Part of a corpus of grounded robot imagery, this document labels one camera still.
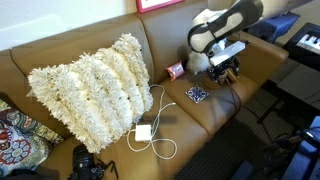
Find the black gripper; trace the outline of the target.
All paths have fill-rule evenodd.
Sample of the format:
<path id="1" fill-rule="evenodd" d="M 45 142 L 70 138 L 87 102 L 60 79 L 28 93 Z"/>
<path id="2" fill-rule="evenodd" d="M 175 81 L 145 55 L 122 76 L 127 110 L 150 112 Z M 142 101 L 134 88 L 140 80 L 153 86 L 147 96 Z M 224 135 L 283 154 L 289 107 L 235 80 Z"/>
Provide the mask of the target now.
<path id="1" fill-rule="evenodd" d="M 229 76 L 233 82 L 237 82 L 239 78 L 239 65 L 240 62 L 238 58 L 232 56 L 217 66 L 210 66 L 207 69 L 207 75 L 210 80 L 218 84 L 222 84 L 227 76 Z"/>

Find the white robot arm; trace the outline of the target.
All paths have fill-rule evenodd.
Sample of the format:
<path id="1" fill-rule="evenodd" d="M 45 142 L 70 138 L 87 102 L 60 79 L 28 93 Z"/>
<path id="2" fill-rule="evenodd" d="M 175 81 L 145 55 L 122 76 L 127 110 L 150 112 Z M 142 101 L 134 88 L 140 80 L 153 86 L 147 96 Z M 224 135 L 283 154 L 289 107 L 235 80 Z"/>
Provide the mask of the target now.
<path id="1" fill-rule="evenodd" d="M 278 16 L 302 6 L 312 0 L 237 0 L 224 10 L 205 9 L 193 19 L 187 42 L 193 52 L 207 56 L 211 66 L 208 76 L 218 83 L 220 77 L 232 66 L 228 63 L 237 53 L 245 49 L 245 43 L 234 44 L 216 51 L 228 36 L 260 21 Z"/>

